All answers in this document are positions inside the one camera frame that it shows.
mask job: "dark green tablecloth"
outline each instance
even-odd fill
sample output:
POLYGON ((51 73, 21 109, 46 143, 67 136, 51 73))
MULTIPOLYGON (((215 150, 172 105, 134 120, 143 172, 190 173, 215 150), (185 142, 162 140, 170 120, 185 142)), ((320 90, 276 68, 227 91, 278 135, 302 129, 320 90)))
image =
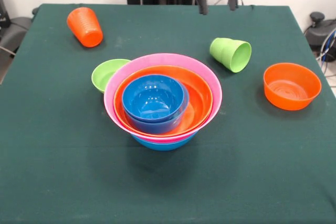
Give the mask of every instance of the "dark green tablecloth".
POLYGON ((288 7, 92 5, 104 32, 85 49, 66 25, 79 5, 43 5, 0 87, 0 222, 335 223, 336 100, 288 7), (208 53, 215 37, 251 43, 246 69, 208 53), (140 146, 91 84, 113 58, 176 52, 217 74, 223 105, 183 148, 140 146), (290 61, 319 75, 306 109, 282 111, 262 75, 290 61))

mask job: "pink bowl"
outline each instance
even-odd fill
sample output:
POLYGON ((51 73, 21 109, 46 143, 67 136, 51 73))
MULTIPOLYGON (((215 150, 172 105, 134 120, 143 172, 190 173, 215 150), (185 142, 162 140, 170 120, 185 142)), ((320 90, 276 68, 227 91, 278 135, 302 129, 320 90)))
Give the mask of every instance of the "pink bowl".
POLYGON ((135 135, 145 141, 153 142, 153 143, 174 143, 187 137, 191 136, 198 130, 202 129, 206 126, 217 114, 219 108, 221 107, 222 103, 222 87, 216 75, 208 68, 206 65, 201 63, 198 60, 195 60, 191 57, 178 55, 178 54, 152 54, 142 56, 140 58, 134 59, 121 67, 109 80, 104 93, 104 104, 108 115, 111 117, 113 122, 122 128, 124 131, 135 135), (118 86, 122 83, 122 81, 128 77, 129 75, 133 74, 134 72, 147 68, 150 66, 156 65, 173 65, 179 66, 186 69, 189 69, 196 74, 200 75, 210 86, 212 95, 213 95, 213 107, 210 112, 209 117, 205 120, 203 124, 199 127, 184 133, 179 136, 171 136, 171 137, 150 137, 145 136, 133 131, 130 131, 126 127, 124 127, 118 120, 117 115, 115 114, 114 107, 113 107, 113 99, 114 94, 118 88, 118 86))

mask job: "plastic cup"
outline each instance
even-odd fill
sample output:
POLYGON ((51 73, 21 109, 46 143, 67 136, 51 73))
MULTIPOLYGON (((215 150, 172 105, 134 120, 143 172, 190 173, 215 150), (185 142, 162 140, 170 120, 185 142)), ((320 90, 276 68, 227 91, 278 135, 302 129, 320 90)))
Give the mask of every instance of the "plastic cup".
POLYGON ((233 73, 242 71, 251 58, 250 43, 229 38, 216 38, 210 45, 210 54, 233 73))
POLYGON ((95 47, 103 40, 103 32, 94 11, 87 7, 73 10, 67 24, 75 37, 85 47, 95 47))

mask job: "orange cup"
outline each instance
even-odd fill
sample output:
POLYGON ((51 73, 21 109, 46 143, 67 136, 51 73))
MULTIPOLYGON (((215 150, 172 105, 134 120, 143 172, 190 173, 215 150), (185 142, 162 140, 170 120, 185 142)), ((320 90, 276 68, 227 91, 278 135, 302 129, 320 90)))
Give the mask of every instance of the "orange cup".
POLYGON ((318 76, 301 65, 278 63, 264 73, 267 100, 283 110, 301 110, 321 92, 318 76))
POLYGON ((85 47, 95 47, 103 40, 103 32, 96 14, 90 8, 79 7, 73 10, 68 15, 67 24, 85 47))
POLYGON ((177 66, 153 66, 139 70, 127 77, 118 87, 113 106, 119 121, 129 130, 146 136, 170 137, 184 134, 201 125, 209 116, 213 104, 213 96, 209 85, 198 74, 177 66), (188 90, 189 104, 182 116, 181 123, 173 130, 164 134, 148 134, 138 131, 129 122, 122 107, 122 93, 133 80, 147 74, 163 74, 181 82, 188 90))

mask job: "orange bowl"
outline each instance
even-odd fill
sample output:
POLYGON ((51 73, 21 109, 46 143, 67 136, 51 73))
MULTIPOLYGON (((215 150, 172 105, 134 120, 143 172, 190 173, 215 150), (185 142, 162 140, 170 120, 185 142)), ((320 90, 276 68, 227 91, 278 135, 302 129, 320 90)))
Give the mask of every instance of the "orange bowl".
POLYGON ((264 73, 267 100, 283 110, 301 110, 321 92, 318 76, 301 65, 278 63, 264 73))
POLYGON ((196 73, 187 70, 185 68, 176 67, 176 66, 153 66, 139 70, 129 77, 127 77, 118 87, 114 100, 114 110, 119 121, 129 130, 146 135, 146 136, 155 136, 155 137, 170 137, 177 136, 180 134, 187 133, 201 125, 209 116, 213 103, 213 96, 209 85, 202 77, 196 73), (182 116, 181 123, 172 131, 169 131, 164 134, 148 134, 141 131, 138 131, 132 124, 129 122, 125 111, 122 107, 122 92, 126 86, 133 80, 145 76, 147 74, 163 74, 169 77, 172 77, 187 88, 189 92, 189 104, 186 111, 182 116))

